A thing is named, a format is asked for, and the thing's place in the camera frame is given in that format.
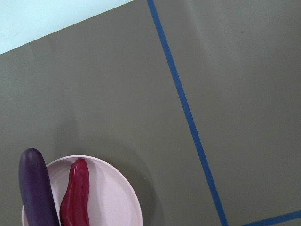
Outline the red chili pepper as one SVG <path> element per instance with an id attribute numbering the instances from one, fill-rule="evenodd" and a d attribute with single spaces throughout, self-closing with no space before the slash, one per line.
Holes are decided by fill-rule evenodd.
<path id="1" fill-rule="evenodd" d="M 77 159 L 70 168 L 69 181 L 60 205 L 63 226 L 88 226 L 89 170 L 84 159 Z"/>

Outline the purple eggplant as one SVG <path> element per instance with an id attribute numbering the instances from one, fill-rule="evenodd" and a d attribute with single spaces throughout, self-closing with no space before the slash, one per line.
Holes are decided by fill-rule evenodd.
<path id="1" fill-rule="evenodd" d="M 40 151 L 35 148 L 28 148 L 22 153 L 18 175 L 28 225 L 60 225 L 48 170 Z"/>

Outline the pink plate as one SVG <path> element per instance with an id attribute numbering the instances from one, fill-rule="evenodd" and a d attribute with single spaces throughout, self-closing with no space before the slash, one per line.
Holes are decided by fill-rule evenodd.
<path id="1" fill-rule="evenodd" d="M 89 226 L 140 226 L 143 223 L 138 198 L 128 180 L 105 161 L 86 155 L 71 155 L 46 164 L 55 208 L 59 211 L 65 195 L 71 165 L 84 159 L 89 170 L 88 216 Z M 22 223 L 28 225 L 22 213 Z"/>

